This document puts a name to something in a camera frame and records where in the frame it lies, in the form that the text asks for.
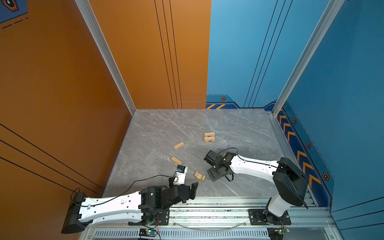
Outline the wood block angled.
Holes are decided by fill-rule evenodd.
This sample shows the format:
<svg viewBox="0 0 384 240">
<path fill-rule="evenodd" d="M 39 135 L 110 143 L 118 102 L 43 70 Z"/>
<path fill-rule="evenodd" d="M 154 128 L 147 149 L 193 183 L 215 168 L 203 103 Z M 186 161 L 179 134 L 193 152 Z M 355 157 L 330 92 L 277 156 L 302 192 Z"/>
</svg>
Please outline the wood block angled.
<svg viewBox="0 0 384 240">
<path fill-rule="evenodd" d="M 215 136 L 215 132 L 204 133 L 204 137 L 214 137 L 214 136 Z"/>
</svg>

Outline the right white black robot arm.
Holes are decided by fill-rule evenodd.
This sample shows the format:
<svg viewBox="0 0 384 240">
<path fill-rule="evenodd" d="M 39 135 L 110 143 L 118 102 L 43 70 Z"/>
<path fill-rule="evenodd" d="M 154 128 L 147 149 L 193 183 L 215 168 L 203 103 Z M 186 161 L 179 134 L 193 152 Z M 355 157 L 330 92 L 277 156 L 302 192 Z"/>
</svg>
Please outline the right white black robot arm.
<svg viewBox="0 0 384 240">
<path fill-rule="evenodd" d="M 288 158 L 278 161 L 250 159 L 238 153 L 209 151 L 204 161 L 212 166 L 208 171 L 211 181 L 225 177 L 233 181 L 236 174 L 261 178 L 275 184 L 278 194 L 270 198 L 264 210 L 249 210 L 251 225 L 291 225 L 288 210 L 291 207 L 308 208 L 305 195 L 309 178 Z"/>
</svg>

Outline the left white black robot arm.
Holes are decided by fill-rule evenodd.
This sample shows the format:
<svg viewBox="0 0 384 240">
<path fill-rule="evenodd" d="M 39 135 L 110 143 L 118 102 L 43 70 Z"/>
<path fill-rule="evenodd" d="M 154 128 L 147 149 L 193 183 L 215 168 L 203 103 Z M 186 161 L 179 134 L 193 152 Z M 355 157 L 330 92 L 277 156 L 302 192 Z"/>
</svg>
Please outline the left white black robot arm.
<svg viewBox="0 0 384 240">
<path fill-rule="evenodd" d="M 90 198 L 76 193 L 71 198 L 62 234 L 80 233 L 88 226 L 106 223 L 167 225 L 166 216 L 173 205 L 193 200 L 199 183 L 165 187 L 150 186 L 140 191 L 111 198 Z"/>
</svg>

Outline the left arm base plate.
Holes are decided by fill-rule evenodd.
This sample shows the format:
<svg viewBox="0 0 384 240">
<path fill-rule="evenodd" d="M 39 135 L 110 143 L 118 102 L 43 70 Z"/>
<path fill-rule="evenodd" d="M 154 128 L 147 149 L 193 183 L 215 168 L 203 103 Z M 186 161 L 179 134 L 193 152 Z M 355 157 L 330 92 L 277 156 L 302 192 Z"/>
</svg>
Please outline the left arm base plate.
<svg viewBox="0 0 384 240">
<path fill-rule="evenodd" d="M 170 211 L 161 210 L 157 213 L 143 213 L 139 215 L 140 221 L 134 223 L 128 222 L 129 226 L 167 226 L 169 224 Z"/>
</svg>

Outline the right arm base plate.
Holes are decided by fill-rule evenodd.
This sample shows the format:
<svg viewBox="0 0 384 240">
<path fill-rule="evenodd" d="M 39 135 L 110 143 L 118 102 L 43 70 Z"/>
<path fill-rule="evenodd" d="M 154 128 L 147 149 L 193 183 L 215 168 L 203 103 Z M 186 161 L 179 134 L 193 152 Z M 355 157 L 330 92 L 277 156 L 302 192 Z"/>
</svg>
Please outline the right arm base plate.
<svg viewBox="0 0 384 240">
<path fill-rule="evenodd" d="M 262 210 L 262 209 L 249 209 L 248 213 L 249 213 L 249 220 L 252 226 L 261 226 L 261 225 L 289 226 L 292 224 L 288 211 L 285 211 L 281 217 L 277 217 L 272 213 L 268 212 L 268 210 Z"/>
</svg>

